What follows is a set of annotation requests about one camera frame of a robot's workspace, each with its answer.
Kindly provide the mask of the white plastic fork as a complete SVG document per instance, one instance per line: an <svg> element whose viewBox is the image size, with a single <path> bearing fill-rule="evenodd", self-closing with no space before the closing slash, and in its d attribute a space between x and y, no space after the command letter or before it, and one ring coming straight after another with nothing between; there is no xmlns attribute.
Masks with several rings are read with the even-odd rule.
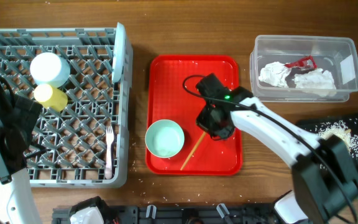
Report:
<svg viewBox="0 0 358 224"><path fill-rule="evenodd" d="M112 126L106 126L106 166L104 176L106 179L112 178L112 144L114 142L114 131Z"/></svg>

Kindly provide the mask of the wooden chopstick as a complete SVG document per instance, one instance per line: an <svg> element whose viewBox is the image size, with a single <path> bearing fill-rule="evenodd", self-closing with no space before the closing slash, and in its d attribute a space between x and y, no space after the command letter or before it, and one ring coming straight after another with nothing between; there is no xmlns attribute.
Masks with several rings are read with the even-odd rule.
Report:
<svg viewBox="0 0 358 224"><path fill-rule="evenodd" d="M180 170L183 170L187 163L189 162L189 160L192 158L193 154L195 153L195 151L197 150L197 148L199 147L199 145L202 143L204 137L206 136L206 132L203 132L201 134L201 136L199 137L199 139L196 141L195 145L193 146L191 152L188 154L188 156L186 157L184 163L182 164L182 166L180 167Z"/></svg>

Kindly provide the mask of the white napkin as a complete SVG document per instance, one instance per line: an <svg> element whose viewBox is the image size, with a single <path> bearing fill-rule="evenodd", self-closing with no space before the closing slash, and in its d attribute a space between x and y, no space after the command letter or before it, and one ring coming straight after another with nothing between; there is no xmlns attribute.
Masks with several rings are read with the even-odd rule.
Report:
<svg viewBox="0 0 358 224"><path fill-rule="evenodd" d="M336 89L332 73L322 68L317 68L305 74L296 74L293 81L296 88Z"/></svg>
<svg viewBox="0 0 358 224"><path fill-rule="evenodd" d="M261 69L259 80L275 87L288 88L286 77L290 73L291 68L286 67L284 63L273 62Z"/></svg>

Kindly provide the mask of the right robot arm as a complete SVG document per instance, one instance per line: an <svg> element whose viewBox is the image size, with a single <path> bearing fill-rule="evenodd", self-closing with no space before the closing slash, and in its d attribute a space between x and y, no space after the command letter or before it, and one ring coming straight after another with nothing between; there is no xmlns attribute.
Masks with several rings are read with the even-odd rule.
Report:
<svg viewBox="0 0 358 224"><path fill-rule="evenodd" d="M225 87L214 74L200 76L195 96L206 104L196 124L216 141L240 130L258 139L291 170L292 200L313 223L327 223L358 197L358 171L344 141L324 139L269 110L249 90Z"/></svg>

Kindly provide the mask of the yellow plastic cup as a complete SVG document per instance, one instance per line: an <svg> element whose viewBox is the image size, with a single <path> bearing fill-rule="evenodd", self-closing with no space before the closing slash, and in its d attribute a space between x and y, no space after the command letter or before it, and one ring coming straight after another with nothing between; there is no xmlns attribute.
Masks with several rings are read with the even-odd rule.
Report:
<svg viewBox="0 0 358 224"><path fill-rule="evenodd" d="M44 108L62 111L68 104L67 95L49 84L38 85L34 90L34 98Z"/></svg>

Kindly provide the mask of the green bowl with rice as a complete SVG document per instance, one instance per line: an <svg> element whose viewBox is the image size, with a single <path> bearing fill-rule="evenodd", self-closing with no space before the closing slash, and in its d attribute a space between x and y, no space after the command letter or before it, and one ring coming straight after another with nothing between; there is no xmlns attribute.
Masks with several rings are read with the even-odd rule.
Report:
<svg viewBox="0 0 358 224"><path fill-rule="evenodd" d="M145 134L148 151L159 158L168 159L177 155L185 143L185 134L176 122L161 119L152 123Z"/></svg>

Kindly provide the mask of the small light blue bowl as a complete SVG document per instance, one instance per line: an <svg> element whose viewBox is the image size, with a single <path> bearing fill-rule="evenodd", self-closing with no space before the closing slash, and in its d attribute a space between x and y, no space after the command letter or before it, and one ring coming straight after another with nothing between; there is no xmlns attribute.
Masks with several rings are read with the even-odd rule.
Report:
<svg viewBox="0 0 358 224"><path fill-rule="evenodd" d="M48 84L59 88L67 82L70 66L63 57L45 52L31 61L30 74L37 85Z"/></svg>

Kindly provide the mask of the red sauce packet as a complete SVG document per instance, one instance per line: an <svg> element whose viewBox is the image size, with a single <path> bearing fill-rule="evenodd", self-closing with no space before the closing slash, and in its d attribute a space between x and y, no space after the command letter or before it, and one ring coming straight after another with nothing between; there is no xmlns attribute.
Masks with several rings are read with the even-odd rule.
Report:
<svg viewBox="0 0 358 224"><path fill-rule="evenodd" d="M287 68L298 68L300 70L310 70L317 68L316 62L311 55L303 57L296 62L286 63L285 66Z"/></svg>

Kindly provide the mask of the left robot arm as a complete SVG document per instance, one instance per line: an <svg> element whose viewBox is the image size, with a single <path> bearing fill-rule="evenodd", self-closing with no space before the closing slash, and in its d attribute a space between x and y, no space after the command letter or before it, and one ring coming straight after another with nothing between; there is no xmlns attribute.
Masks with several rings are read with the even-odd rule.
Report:
<svg viewBox="0 0 358 224"><path fill-rule="evenodd" d="M0 77L0 223L41 223L24 155L41 110Z"/></svg>

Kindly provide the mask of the large light blue plate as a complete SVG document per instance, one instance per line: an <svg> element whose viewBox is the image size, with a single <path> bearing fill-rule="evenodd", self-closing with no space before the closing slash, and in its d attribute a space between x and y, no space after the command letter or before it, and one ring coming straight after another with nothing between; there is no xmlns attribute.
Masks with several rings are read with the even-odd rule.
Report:
<svg viewBox="0 0 358 224"><path fill-rule="evenodd" d="M119 82L124 72L124 61L126 56L126 30L121 23L117 23L116 36L112 61L112 82Z"/></svg>

